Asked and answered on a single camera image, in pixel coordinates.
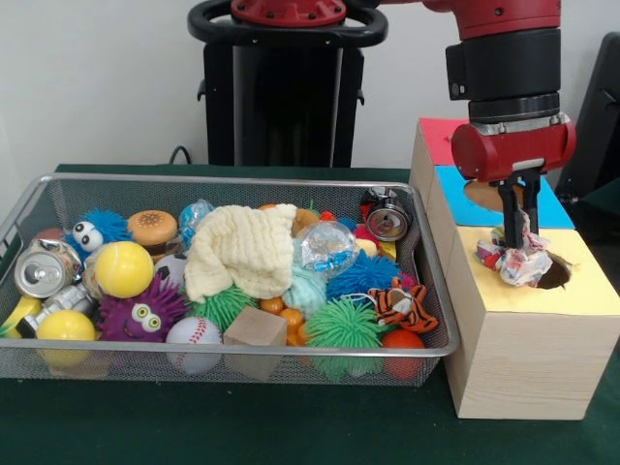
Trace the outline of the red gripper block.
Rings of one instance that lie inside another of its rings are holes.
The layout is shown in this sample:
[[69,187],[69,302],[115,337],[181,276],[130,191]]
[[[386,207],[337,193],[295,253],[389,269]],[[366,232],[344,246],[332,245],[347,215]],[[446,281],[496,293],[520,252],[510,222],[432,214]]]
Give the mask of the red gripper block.
[[569,162],[576,146],[576,131],[570,118],[560,112],[522,121],[462,124],[454,131],[450,144],[454,164],[464,178],[503,180],[497,190],[503,206],[505,243],[508,248],[521,248],[522,215],[514,190],[516,181],[507,178],[524,171],[522,205],[529,217],[530,232],[538,233],[541,172],[562,168]]

